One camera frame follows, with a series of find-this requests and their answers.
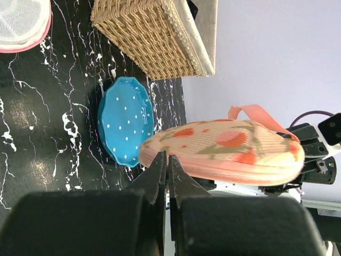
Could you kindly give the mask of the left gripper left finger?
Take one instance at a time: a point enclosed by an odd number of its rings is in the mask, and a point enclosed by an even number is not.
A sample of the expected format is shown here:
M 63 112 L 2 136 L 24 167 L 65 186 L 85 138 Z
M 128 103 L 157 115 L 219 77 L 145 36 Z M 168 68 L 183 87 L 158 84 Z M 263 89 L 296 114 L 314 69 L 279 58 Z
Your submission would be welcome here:
M 164 255 L 167 157 L 160 152 L 126 189 L 124 255 Z

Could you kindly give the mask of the floral mesh laundry bag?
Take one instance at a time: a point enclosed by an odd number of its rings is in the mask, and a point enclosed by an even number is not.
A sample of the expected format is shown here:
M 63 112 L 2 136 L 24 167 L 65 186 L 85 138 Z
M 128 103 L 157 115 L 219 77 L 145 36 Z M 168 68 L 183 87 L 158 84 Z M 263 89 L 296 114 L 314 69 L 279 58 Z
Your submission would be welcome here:
M 298 137 L 259 105 L 231 107 L 226 119 L 156 133 L 141 144 L 139 161 L 149 167 L 162 151 L 176 156 L 192 177 L 251 186 L 288 183 L 305 160 Z

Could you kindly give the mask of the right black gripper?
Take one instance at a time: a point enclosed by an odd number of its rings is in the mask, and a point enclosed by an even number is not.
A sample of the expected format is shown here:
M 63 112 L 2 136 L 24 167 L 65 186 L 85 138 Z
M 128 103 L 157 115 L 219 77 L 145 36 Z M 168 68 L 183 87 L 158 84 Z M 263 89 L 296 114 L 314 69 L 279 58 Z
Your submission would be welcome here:
M 290 189 L 301 189 L 303 183 L 332 185 L 336 180 L 336 146 L 324 140 L 317 126 L 303 123 L 288 128 L 296 135 L 304 149 L 304 166 L 298 177 L 289 183 L 278 186 L 259 187 L 266 195 L 280 195 Z

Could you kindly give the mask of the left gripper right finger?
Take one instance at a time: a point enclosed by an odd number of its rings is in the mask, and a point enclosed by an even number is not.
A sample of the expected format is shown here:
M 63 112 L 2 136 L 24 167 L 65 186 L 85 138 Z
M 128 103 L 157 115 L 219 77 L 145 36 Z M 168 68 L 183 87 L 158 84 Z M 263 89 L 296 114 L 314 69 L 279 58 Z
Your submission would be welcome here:
M 178 242 L 182 227 L 179 217 L 182 201 L 188 197 L 212 197 L 212 195 L 185 172 L 175 155 L 170 155 L 168 158 L 168 184 L 171 239 L 175 242 L 174 255 L 179 255 Z

